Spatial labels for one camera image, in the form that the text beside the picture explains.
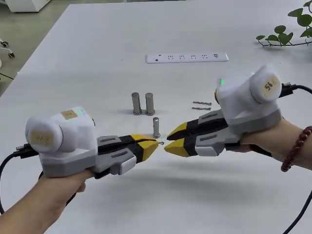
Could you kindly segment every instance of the label sticker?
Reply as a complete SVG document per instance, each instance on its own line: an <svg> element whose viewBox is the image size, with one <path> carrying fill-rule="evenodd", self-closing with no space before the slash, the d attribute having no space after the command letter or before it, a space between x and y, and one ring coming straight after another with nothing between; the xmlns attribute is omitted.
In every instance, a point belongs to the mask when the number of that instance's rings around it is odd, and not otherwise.
<svg viewBox="0 0 312 234"><path fill-rule="evenodd" d="M261 93L264 97L270 98L276 89L280 86L280 82L275 75L271 75L261 86Z"/></svg>
<svg viewBox="0 0 312 234"><path fill-rule="evenodd" d="M32 144L49 147L54 143L54 135L51 132L32 131L30 141Z"/></svg>
<svg viewBox="0 0 312 234"><path fill-rule="evenodd" d="M61 114L66 120L78 117L78 115L73 110L63 111Z"/></svg>

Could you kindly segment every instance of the bracelet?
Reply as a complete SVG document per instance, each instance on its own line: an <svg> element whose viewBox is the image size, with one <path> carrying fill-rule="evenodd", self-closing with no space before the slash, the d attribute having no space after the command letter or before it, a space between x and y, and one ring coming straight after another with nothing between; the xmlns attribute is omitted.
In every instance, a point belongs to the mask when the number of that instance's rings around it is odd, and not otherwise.
<svg viewBox="0 0 312 234"><path fill-rule="evenodd" d="M308 139L312 132L312 126L306 127L302 133L299 135L298 140L296 141L295 145L291 149L291 151L288 153L287 157L285 158L282 166L281 171L287 172L291 167L294 158L298 155L299 151L303 147L305 141Z"/></svg>

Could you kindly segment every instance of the small metal part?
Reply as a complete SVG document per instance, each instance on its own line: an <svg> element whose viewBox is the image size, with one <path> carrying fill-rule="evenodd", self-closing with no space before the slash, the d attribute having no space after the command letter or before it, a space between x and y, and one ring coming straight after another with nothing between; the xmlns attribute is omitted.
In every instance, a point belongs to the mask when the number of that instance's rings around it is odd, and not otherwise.
<svg viewBox="0 0 312 234"><path fill-rule="evenodd" d="M25 147L23 145L16 147L17 151L23 150Z"/></svg>
<svg viewBox="0 0 312 234"><path fill-rule="evenodd" d="M139 116L142 114L140 95L138 93L132 93L133 114Z"/></svg>
<svg viewBox="0 0 312 234"><path fill-rule="evenodd" d="M193 101L194 104L202 104L202 105L208 105L211 106L212 103L211 102L202 102L202 101Z"/></svg>
<svg viewBox="0 0 312 234"><path fill-rule="evenodd" d="M208 107L208 108L202 108L202 107L192 107L193 110L206 110L206 111L210 111L211 108Z"/></svg>
<svg viewBox="0 0 312 234"><path fill-rule="evenodd" d="M154 138L159 138L160 137L160 133L159 133L159 118L158 117L154 117L153 118L153 137Z"/></svg>
<svg viewBox="0 0 312 234"><path fill-rule="evenodd" d="M155 114L153 94L152 93L146 93L145 99L146 99L146 114L148 116L153 116Z"/></svg>

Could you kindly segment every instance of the power outlet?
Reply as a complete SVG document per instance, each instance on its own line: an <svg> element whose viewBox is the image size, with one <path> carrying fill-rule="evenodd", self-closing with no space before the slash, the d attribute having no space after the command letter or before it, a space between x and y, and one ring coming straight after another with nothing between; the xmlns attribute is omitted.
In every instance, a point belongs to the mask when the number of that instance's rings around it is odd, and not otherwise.
<svg viewBox="0 0 312 234"><path fill-rule="evenodd" d="M146 63L229 61L226 53L149 54Z"/></svg>

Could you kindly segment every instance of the metal peg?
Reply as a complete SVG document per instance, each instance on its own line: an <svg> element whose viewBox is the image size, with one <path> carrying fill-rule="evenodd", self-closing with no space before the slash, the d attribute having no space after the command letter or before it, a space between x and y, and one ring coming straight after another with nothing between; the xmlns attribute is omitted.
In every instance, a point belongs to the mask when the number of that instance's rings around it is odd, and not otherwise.
<svg viewBox="0 0 312 234"><path fill-rule="evenodd" d="M140 95L138 93L132 93L133 114L139 116L142 114Z"/></svg>
<svg viewBox="0 0 312 234"><path fill-rule="evenodd" d="M156 138L156 139L159 138L160 137L160 133L159 133L159 118L157 118L157 117L153 118L153 130L154 130L153 137Z"/></svg>
<svg viewBox="0 0 312 234"><path fill-rule="evenodd" d="M153 94L152 93L146 93L145 99L146 99L146 114L148 116L153 116L155 114L154 110L154 100L153 100Z"/></svg>

